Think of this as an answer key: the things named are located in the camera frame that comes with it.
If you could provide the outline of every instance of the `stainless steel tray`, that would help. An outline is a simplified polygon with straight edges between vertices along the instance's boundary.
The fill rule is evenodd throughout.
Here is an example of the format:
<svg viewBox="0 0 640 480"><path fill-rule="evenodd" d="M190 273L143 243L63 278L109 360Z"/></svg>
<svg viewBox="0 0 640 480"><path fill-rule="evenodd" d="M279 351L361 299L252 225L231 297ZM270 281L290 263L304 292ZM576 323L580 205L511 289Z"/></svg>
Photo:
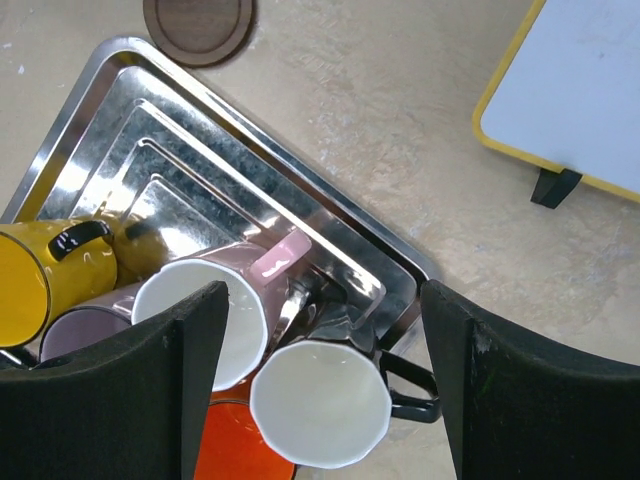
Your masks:
<svg viewBox="0 0 640 480"><path fill-rule="evenodd" d="M366 312L383 347L396 352L420 323L420 284L437 272L267 133L133 37L108 40L93 53L1 221L83 215L114 222L128 281L203 248L238 240L268 247L301 228L314 246L305 257L311 268L300 268L297 279Z"/></svg>

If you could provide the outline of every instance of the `mug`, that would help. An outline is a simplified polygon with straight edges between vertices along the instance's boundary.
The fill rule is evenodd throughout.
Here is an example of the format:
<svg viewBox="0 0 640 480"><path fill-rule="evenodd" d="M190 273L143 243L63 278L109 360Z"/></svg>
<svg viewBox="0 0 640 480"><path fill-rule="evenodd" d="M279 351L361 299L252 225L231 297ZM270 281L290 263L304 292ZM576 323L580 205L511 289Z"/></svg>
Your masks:
<svg viewBox="0 0 640 480"><path fill-rule="evenodd" d="M311 245L302 231L295 230L269 251L241 242L171 262L140 288L131 322L166 310L212 281L225 282L229 316L212 391L226 390L260 363L287 299L283 274Z"/></svg>
<svg viewBox="0 0 640 480"><path fill-rule="evenodd" d="M0 225L0 348L28 343L65 310L113 288L110 236L99 220Z"/></svg>
<svg viewBox="0 0 640 480"><path fill-rule="evenodd" d="M334 469L363 459L391 417L423 423L441 414L433 373L380 350L373 325L355 308L310 306L256 374L251 414L267 444L298 465ZM430 399L390 389L391 372Z"/></svg>
<svg viewBox="0 0 640 480"><path fill-rule="evenodd" d="M45 330L40 361L66 355L109 338L131 325L131 309L141 284L114 290L67 310Z"/></svg>
<svg viewBox="0 0 640 480"><path fill-rule="evenodd" d="M296 466L264 442L246 401L212 401L195 480L291 480Z"/></svg>

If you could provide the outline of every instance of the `yellow mug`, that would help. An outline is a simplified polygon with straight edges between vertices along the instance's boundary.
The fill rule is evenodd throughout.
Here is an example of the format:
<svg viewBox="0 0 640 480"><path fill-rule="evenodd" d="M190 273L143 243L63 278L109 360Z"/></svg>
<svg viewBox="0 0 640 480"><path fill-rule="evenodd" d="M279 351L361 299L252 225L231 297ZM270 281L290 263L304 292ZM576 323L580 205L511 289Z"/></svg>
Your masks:
<svg viewBox="0 0 640 480"><path fill-rule="evenodd" d="M0 225L0 348L28 343L65 310L113 289L110 236L101 220Z"/></svg>

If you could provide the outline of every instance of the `black mug handle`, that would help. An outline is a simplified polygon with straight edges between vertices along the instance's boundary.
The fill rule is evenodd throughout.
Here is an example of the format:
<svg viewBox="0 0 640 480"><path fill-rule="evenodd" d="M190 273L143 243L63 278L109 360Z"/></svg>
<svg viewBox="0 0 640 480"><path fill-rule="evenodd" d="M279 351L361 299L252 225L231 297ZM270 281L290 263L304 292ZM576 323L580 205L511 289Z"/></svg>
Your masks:
<svg viewBox="0 0 640 480"><path fill-rule="evenodd" d="M69 227L49 242L49 252L58 262L75 249L96 238L111 235L111 229L102 220L89 220Z"/></svg>
<svg viewBox="0 0 640 480"><path fill-rule="evenodd" d="M385 350L381 353L380 373L387 387L389 386L387 372L391 372L422 388L431 396L430 399L410 397L389 388L393 403L391 416L421 423L436 422L442 415L442 408L433 372Z"/></svg>

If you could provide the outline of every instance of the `round coaster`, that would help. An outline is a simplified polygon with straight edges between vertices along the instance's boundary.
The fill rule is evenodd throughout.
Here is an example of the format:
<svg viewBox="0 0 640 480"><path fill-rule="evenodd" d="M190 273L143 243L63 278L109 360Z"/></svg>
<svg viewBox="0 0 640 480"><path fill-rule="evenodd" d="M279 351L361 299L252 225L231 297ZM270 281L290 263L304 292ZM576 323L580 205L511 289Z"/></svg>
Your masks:
<svg viewBox="0 0 640 480"><path fill-rule="evenodd" d="M144 20L158 48L189 67L220 63L249 39L254 0L144 0Z"/></svg>

